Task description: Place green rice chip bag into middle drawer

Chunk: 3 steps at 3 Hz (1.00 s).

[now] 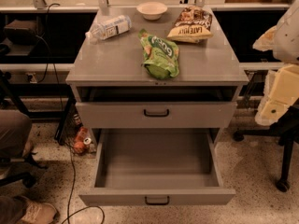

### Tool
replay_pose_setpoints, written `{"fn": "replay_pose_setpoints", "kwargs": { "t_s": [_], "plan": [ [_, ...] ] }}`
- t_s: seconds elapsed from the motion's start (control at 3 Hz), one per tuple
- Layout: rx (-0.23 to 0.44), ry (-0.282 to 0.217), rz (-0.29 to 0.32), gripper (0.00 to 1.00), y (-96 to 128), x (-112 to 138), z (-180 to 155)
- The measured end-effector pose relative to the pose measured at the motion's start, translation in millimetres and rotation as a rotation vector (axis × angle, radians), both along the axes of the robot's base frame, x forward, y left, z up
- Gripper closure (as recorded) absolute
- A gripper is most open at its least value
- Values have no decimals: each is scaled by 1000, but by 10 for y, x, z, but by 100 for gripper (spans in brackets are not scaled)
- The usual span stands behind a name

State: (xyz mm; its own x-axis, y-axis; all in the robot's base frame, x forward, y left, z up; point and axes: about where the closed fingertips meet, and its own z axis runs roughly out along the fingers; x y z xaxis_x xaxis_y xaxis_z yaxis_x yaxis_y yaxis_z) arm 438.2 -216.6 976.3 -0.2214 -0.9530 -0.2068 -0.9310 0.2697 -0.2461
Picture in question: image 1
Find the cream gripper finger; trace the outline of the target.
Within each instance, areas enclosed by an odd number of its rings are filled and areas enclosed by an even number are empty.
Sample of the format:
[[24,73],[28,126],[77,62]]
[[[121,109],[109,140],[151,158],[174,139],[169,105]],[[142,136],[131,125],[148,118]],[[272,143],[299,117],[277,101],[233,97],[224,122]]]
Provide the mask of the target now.
[[269,28],[253,43],[252,47],[259,51],[272,50],[274,47],[274,35],[276,29],[276,26]]
[[298,99],[298,65],[288,64],[277,71],[269,71],[255,121],[263,126],[277,122]]

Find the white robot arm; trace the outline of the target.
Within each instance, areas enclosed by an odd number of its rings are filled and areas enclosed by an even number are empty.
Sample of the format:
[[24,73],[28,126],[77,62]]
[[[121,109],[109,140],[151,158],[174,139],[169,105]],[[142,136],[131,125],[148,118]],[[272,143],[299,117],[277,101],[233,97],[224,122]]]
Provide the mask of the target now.
[[254,42],[253,48],[272,50],[274,58],[284,63],[282,68],[266,75],[263,98],[255,116],[259,125],[268,126],[299,99],[299,0]]

